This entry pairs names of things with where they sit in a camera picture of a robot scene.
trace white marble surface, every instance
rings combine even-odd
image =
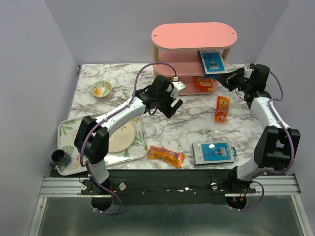
[[[69,119],[112,110],[125,102],[132,94],[134,79],[145,64],[84,64],[71,106]],[[235,70],[242,65],[229,65]],[[105,99],[95,98],[90,87],[98,80],[108,80],[113,91]],[[153,69],[148,67],[138,80],[137,88],[144,88],[153,81]],[[228,121],[214,122],[217,96],[231,98]],[[183,105],[176,114],[167,119],[157,111],[153,116],[142,116],[148,146],[155,145],[185,154],[182,169],[231,169],[252,158],[253,150],[262,133],[262,128],[246,103],[221,85],[210,95],[181,96]],[[233,164],[195,167],[191,144],[194,142],[230,141],[236,148]],[[109,166],[109,169],[174,169],[162,160],[147,157]]]

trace round plate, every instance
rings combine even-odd
[[[130,121],[116,130],[109,137],[108,152],[119,152],[127,149],[136,137],[136,129]]]
[[[105,98],[112,91],[112,85],[107,80],[100,80],[91,87],[91,93],[95,97]]]

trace shelf leg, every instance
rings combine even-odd
[[[225,63],[226,63],[227,55],[228,55],[228,53],[230,52],[230,49],[231,49],[231,48],[226,48],[226,49],[224,49],[223,52],[222,52],[222,58],[223,58],[223,61],[224,61]]]
[[[158,47],[153,45],[153,62],[158,62]],[[153,78],[158,76],[158,74],[153,69]]]

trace gray floor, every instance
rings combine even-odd
[[[115,216],[92,211],[90,199],[49,199],[40,236],[301,236],[290,196],[265,197],[247,212],[227,206],[125,206]]]

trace mug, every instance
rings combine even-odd
[[[70,154],[61,149],[54,151],[51,155],[51,159],[53,161],[50,163],[50,166],[53,168],[57,165],[67,166],[71,162]]]

